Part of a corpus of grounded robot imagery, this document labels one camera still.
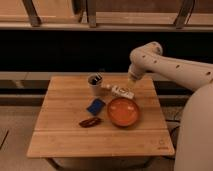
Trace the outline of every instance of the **small cup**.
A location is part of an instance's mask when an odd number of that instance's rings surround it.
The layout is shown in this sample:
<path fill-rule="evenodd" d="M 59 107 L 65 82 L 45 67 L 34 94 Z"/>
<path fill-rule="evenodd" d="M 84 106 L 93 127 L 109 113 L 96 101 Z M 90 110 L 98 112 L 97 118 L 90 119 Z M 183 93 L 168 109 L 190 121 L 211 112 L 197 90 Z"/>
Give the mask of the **small cup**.
<path fill-rule="evenodd" d="M 100 96 L 102 93 L 102 77 L 99 74 L 92 74 L 88 77 L 88 84 L 94 96 Z"/>

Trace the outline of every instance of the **table top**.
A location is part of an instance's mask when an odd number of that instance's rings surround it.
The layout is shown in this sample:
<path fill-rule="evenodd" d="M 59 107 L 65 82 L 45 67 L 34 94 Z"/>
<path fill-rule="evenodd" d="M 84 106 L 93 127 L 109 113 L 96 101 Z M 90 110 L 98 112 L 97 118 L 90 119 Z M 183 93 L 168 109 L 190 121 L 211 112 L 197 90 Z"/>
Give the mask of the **table top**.
<path fill-rule="evenodd" d="M 173 155 L 164 115 L 150 77 L 133 88 L 140 108 L 137 123 L 126 128 L 113 125 L 105 106 L 103 122 L 82 128 L 79 122 L 92 115 L 86 110 L 94 100 L 87 84 L 89 75 L 54 76 L 45 95 L 27 152 L 28 157 L 110 157 Z M 102 74 L 102 85 L 126 86 L 126 75 Z M 108 104 L 114 97 L 100 97 Z"/>

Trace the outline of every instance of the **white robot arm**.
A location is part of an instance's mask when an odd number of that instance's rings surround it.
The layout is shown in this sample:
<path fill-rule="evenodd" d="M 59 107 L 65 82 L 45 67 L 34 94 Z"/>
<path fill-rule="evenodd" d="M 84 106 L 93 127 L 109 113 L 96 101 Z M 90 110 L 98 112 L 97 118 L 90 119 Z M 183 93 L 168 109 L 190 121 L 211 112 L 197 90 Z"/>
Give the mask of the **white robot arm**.
<path fill-rule="evenodd" d="M 138 80 L 146 70 L 151 70 L 192 91 L 212 81 L 212 64 L 164 57 L 162 53 L 157 42 L 134 49 L 130 54 L 130 79 Z"/>
<path fill-rule="evenodd" d="M 183 110 L 174 171 L 212 171 L 213 65 L 164 57 L 162 52 L 157 42 L 134 49 L 129 78 L 139 80 L 150 70 L 195 91 Z"/>

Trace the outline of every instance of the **red bowl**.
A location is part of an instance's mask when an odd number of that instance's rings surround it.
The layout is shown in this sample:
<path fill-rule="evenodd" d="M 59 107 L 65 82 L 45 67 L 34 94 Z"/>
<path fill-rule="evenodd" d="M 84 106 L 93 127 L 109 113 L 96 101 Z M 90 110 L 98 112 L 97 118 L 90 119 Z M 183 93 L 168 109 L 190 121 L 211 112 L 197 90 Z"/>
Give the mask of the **red bowl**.
<path fill-rule="evenodd" d="M 139 118 L 139 107 L 130 99 L 119 97 L 107 106 L 107 114 L 112 123 L 118 126 L 130 126 Z"/>

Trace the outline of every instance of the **sponge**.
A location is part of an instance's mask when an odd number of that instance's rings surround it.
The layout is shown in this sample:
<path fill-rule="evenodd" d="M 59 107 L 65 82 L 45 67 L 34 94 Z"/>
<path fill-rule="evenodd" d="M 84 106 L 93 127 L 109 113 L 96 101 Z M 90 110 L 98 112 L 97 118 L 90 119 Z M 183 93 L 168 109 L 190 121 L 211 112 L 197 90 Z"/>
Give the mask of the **sponge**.
<path fill-rule="evenodd" d="M 93 100 L 92 104 L 87 107 L 87 110 L 93 115 L 96 116 L 98 113 L 101 111 L 101 109 L 105 106 L 106 104 L 101 100 L 101 99 L 95 99 Z"/>

